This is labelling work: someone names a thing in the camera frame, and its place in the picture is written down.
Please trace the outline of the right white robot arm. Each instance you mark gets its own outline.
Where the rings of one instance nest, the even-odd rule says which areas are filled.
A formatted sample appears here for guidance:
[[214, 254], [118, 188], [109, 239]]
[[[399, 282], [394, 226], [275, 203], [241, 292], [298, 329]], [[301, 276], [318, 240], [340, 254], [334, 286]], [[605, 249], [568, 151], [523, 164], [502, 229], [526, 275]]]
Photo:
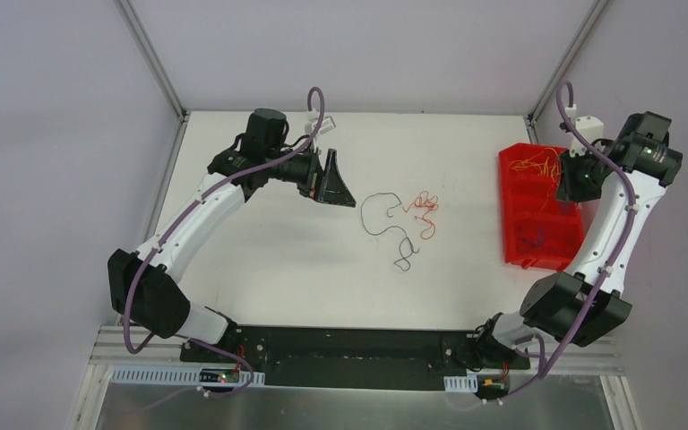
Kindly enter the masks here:
[[565, 202], [598, 204], [572, 262], [538, 280], [520, 310], [490, 318], [476, 336], [477, 362], [497, 366], [535, 335], [586, 347], [624, 323], [624, 278], [644, 223], [679, 173], [683, 155], [669, 146], [671, 121], [647, 111], [630, 115], [614, 139], [592, 142], [575, 125], [563, 124], [575, 144], [560, 157], [555, 193]]

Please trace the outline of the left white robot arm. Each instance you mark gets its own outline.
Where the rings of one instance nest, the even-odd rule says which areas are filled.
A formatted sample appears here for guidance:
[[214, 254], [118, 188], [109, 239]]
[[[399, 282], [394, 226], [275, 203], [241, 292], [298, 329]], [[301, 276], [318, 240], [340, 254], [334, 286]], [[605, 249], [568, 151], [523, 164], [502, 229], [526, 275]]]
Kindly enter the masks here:
[[305, 132], [286, 142], [287, 117], [257, 108], [246, 129], [218, 153], [189, 200], [164, 227], [132, 252], [115, 250], [107, 261], [112, 308], [129, 323], [155, 336], [203, 341], [216, 362], [229, 361], [237, 338], [228, 332], [228, 317], [191, 302], [178, 286], [189, 263], [207, 239], [269, 181], [291, 183], [314, 202], [353, 208], [357, 202], [345, 185], [337, 151], [325, 155], [317, 138], [333, 126], [328, 116], [308, 111]]

